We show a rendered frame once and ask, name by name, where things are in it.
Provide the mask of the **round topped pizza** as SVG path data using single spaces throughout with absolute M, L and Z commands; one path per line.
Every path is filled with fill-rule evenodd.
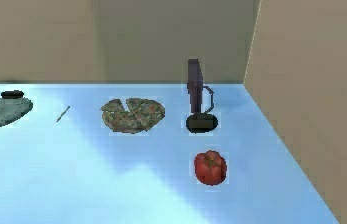
M 113 132 L 136 134 L 149 131 L 165 118 L 165 107 L 144 98 L 128 98 L 128 109 L 120 99 L 112 99 L 101 107 L 102 120 Z

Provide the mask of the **dark paper towel holder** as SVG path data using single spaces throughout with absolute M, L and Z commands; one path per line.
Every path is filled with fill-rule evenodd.
M 218 126 L 218 119 L 212 114 L 214 109 L 214 91 L 204 84 L 204 78 L 198 59 L 188 60 L 187 90 L 190 98 L 191 114 L 186 119 L 186 128 L 191 133 L 207 133 Z M 203 90 L 210 96 L 210 106 L 203 111 Z

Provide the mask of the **red tomato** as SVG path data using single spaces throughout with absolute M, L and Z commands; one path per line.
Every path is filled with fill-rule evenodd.
M 227 177 L 226 160 L 217 151 L 198 153 L 193 163 L 197 180 L 205 185 L 219 185 Z

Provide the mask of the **thin brown pencil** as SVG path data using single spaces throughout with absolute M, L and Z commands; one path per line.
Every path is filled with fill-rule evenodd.
M 62 117 L 67 113 L 67 111 L 70 109 L 70 106 L 68 105 L 66 109 L 59 115 L 59 117 L 56 119 L 56 122 L 59 122 Z

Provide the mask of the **grey green round pan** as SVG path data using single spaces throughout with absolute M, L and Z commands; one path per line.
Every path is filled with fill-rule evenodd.
M 6 90 L 0 97 L 0 127 L 11 124 L 33 109 L 33 102 L 21 90 Z

